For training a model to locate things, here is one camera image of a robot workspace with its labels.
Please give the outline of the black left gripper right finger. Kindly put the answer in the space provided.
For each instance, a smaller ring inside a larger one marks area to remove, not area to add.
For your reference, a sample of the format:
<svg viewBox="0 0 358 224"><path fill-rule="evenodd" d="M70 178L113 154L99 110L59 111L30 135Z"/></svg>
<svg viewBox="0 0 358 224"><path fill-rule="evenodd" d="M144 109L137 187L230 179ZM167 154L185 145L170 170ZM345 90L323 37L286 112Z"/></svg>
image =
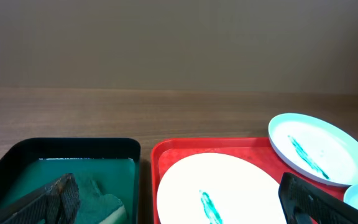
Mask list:
<svg viewBox="0 0 358 224"><path fill-rule="evenodd" d="M278 196L288 224L358 224L358 209L292 173L283 174Z"/></svg>

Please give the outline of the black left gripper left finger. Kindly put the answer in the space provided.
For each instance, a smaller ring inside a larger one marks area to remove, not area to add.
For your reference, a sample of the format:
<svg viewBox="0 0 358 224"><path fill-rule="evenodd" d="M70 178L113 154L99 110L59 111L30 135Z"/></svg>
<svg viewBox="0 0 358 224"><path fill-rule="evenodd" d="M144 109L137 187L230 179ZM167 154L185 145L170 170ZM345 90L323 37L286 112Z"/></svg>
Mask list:
<svg viewBox="0 0 358 224"><path fill-rule="evenodd" d="M67 173L0 209L0 224L73 224L79 207L78 185Z"/></svg>

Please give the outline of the green yellow sponge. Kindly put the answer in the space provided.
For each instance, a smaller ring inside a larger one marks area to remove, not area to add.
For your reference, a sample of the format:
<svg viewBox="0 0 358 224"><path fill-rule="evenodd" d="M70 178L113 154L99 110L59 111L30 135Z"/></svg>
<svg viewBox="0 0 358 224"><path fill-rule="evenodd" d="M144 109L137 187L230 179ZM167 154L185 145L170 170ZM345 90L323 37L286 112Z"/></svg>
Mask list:
<svg viewBox="0 0 358 224"><path fill-rule="evenodd" d="M80 207L75 224L118 224L127 220L126 208L113 194L103 194L93 179L78 179Z"/></svg>

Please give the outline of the large white plate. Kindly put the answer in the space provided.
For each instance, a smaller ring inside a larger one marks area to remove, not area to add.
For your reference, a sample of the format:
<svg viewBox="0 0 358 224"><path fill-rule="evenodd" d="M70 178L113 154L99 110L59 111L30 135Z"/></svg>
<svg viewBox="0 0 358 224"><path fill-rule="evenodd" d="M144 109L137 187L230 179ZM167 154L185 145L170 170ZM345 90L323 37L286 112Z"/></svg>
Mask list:
<svg viewBox="0 0 358 224"><path fill-rule="evenodd" d="M161 223L285 223L279 184L243 159L188 156L163 175L157 190Z"/></svg>

